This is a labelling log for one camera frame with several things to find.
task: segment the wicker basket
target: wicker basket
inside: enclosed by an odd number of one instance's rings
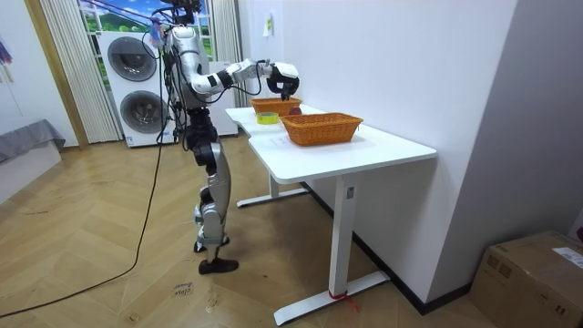
[[[342,114],[291,115],[281,118],[291,141],[299,146],[348,142],[362,118]]]
[[[255,113],[265,113],[273,112],[277,113],[280,117],[290,115],[290,109],[298,107],[301,104],[301,100],[291,97],[290,100],[282,101],[281,98],[255,98],[249,100],[253,108],[255,108]]]

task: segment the herringbone floor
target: herringbone floor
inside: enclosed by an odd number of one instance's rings
[[[162,150],[138,267],[73,299],[0,320],[0,327],[273,327],[273,312],[327,289],[332,220],[308,195],[239,210],[267,192],[245,137],[227,138],[233,192],[221,256],[232,273],[199,276],[191,219],[206,176],[180,146]],[[134,259],[157,149],[123,142],[69,151],[63,161],[0,205],[0,313],[100,282]],[[356,246],[350,279],[375,270]],[[289,327],[492,327],[466,299],[421,317],[391,283]]]

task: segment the white curtain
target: white curtain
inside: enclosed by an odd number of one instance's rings
[[[237,17],[237,2],[235,0],[209,0],[211,35],[215,39],[217,59],[230,63],[243,60],[240,47],[239,18]],[[247,107],[247,95],[235,89],[235,104],[237,107]]]
[[[40,0],[90,143],[121,140],[77,0]]]

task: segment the table foot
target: table foot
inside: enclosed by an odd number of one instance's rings
[[[286,197],[303,195],[303,194],[308,193],[308,192],[309,191],[307,189],[299,188],[296,190],[282,191],[279,193],[278,196],[266,195],[266,196],[255,197],[255,198],[248,199],[248,200],[239,200],[239,201],[237,201],[237,207],[242,208],[245,206],[262,204],[264,202],[279,200],[279,199],[286,198]]]
[[[362,292],[383,282],[388,282],[389,280],[390,279],[386,275],[386,273],[380,271],[374,272],[362,278],[359,278],[353,282],[348,282],[347,294],[349,296],[354,295],[358,292]],[[321,292],[305,300],[295,302],[294,304],[280,308],[280,310],[276,311],[273,314],[273,317],[275,318],[275,323],[277,323],[277,325],[280,326],[284,323],[287,323],[290,320],[296,319],[302,315],[316,311],[326,305],[338,301],[340,300],[332,299],[328,292]]]

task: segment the dryer door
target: dryer door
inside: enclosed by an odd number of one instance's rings
[[[160,97],[149,91],[135,91],[127,95],[119,106],[126,124],[141,133],[158,133],[162,120],[168,116],[166,104],[160,108]]]
[[[145,81],[156,72],[154,52],[135,37],[123,36],[112,42],[107,57],[116,73],[130,81]]]

